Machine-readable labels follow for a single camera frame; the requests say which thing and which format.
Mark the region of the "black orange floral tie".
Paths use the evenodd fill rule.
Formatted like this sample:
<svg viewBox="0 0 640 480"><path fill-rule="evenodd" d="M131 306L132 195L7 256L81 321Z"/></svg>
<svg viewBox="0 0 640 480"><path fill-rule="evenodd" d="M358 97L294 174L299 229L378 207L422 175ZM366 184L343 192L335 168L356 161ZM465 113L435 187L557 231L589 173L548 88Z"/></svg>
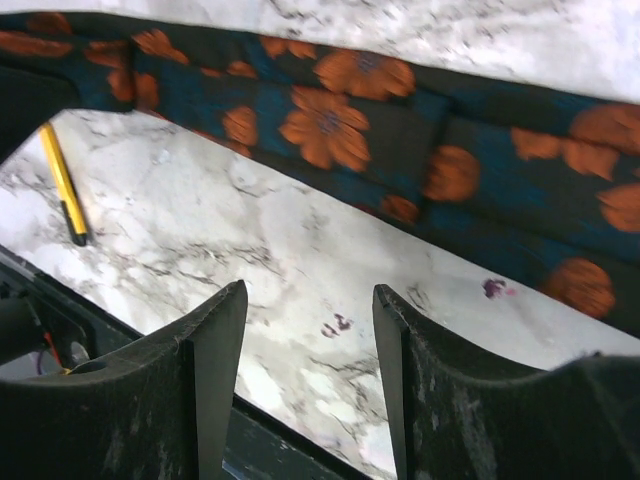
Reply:
<svg viewBox="0 0 640 480"><path fill-rule="evenodd" d="M1 67L177 124L629 335L639 108L362 50L90 12L1 18Z"/></svg>

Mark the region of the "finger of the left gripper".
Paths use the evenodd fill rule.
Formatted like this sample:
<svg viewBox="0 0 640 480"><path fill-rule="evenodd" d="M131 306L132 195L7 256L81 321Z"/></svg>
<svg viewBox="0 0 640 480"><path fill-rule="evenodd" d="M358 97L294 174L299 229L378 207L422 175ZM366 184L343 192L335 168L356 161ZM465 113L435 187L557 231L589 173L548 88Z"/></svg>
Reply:
<svg viewBox="0 0 640 480"><path fill-rule="evenodd" d="M77 90L67 80L2 66L1 162L45 122L80 105Z"/></svg>

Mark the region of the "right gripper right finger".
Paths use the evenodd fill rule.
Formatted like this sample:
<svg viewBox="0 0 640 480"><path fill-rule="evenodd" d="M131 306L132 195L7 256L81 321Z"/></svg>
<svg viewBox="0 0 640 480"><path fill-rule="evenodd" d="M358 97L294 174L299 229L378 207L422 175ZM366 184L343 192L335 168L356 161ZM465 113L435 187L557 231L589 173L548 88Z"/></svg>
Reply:
<svg viewBox="0 0 640 480"><path fill-rule="evenodd" d="M639 361L549 371L485 350L386 285L373 323L401 479L635 479Z"/></svg>

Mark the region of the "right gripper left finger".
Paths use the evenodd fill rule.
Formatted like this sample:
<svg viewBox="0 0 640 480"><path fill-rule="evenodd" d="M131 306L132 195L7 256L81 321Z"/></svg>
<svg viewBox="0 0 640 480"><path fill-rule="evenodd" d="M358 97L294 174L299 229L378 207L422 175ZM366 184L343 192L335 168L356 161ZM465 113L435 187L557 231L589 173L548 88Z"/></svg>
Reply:
<svg viewBox="0 0 640 480"><path fill-rule="evenodd" d="M5 479L216 479L248 295L193 311L66 375L1 385Z"/></svg>

